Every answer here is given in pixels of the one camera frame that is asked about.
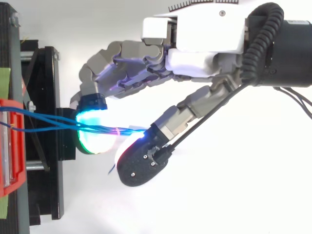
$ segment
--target black wire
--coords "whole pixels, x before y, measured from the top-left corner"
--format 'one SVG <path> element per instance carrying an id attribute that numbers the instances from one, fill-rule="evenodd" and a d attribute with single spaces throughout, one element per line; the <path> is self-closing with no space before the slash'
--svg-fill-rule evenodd
<path id="1" fill-rule="evenodd" d="M 291 95 L 290 93 L 288 93 L 285 90 L 282 90 L 279 87 L 274 87 L 275 90 L 282 92 L 284 94 L 286 94 L 287 96 L 289 96 L 290 98 L 292 98 L 295 102 L 297 102 L 297 104 L 304 110 L 304 112 L 309 116 L 310 119 L 312 119 L 312 113 L 308 110 L 307 106 L 303 103 L 301 103 L 300 101 L 298 101 L 293 95 Z"/>
<path id="2" fill-rule="evenodd" d="M 300 93 L 296 92 L 292 88 L 283 88 L 283 89 L 286 89 L 288 92 L 296 95 L 299 99 L 304 100 L 306 103 L 308 103 L 310 106 L 312 106 L 312 101 L 310 101 L 309 99 L 307 99 L 305 96 L 301 95 Z"/>
<path id="3" fill-rule="evenodd" d="M 205 115 L 199 122 L 197 122 L 192 128 L 190 128 L 185 134 L 183 134 L 178 140 L 176 140 L 172 145 L 168 146 L 171 150 L 174 150 L 178 144 L 180 144 L 185 138 L 187 138 L 193 131 L 195 131 L 200 125 L 202 125 L 206 120 L 208 120 L 214 113 L 216 113 L 222 106 L 224 106 L 230 99 L 232 99 L 236 94 L 245 89 L 249 83 L 245 83 L 230 93 L 225 99 L 223 99 L 216 107 L 214 107 L 207 115 Z"/>

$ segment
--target white background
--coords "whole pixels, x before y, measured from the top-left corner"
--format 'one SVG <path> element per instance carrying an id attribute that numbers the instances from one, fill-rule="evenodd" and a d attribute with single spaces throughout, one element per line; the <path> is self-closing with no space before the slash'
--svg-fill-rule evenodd
<path id="1" fill-rule="evenodd" d="M 243 1 L 246 16 L 265 1 Z M 276 0 L 288 20 L 312 20 L 309 0 Z M 140 40 L 142 20 L 176 0 L 10 0 L 21 38 L 61 52 L 62 107 L 79 89 L 86 60 L 114 40 Z M 107 100 L 120 125 L 149 126 L 200 84 L 167 82 Z M 298 89 L 312 99 L 311 88 Z M 250 87 L 174 152 L 149 183 L 107 176 L 114 152 L 64 162 L 65 215 L 42 217 L 31 234 L 312 233 L 312 122 L 273 88 Z"/>

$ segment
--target coiled black cable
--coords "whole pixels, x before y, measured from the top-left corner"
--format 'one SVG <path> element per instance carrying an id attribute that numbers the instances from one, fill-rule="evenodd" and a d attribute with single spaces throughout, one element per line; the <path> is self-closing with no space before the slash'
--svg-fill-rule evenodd
<path id="1" fill-rule="evenodd" d="M 257 86 L 260 77 L 258 67 L 260 60 L 265 56 L 269 46 L 282 26 L 284 20 L 284 11 L 276 3 L 266 3 L 256 8 L 249 16 L 266 16 L 267 20 L 247 49 L 241 67 L 241 79 L 243 82 L 250 82 Z"/>

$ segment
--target metal rod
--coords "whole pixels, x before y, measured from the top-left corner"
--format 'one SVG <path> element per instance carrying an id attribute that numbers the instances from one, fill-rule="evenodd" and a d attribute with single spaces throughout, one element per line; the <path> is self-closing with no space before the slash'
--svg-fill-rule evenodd
<path id="1" fill-rule="evenodd" d="M 44 166 L 41 161 L 27 161 L 26 170 L 28 171 L 40 171 L 44 170 Z"/>
<path id="2" fill-rule="evenodd" d="M 22 62 L 30 62 L 33 54 L 34 54 L 34 51 L 22 51 L 20 53 L 20 60 Z"/>

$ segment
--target robotic hand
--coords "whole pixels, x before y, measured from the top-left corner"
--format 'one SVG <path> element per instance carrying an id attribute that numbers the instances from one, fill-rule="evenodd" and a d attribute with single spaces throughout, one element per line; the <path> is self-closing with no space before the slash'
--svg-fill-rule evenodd
<path id="1" fill-rule="evenodd" d="M 142 42 L 115 41 L 82 67 L 78 110 L 106 109 L 105 98 L 124 98 L 146 86 L 176 81 L 211 82 L 170 107 L 120 157 L 117 170 L 128 186 L 146 183 L 175 147 L 248 85 L 308 87 L 312 84 L 312 28 L 284 20 L 275 3 L 247 19 L 238 0 L 192 0 L 170 13 L 146 18 Z M 169 144 L 201 119 L 174 144 Z"/>

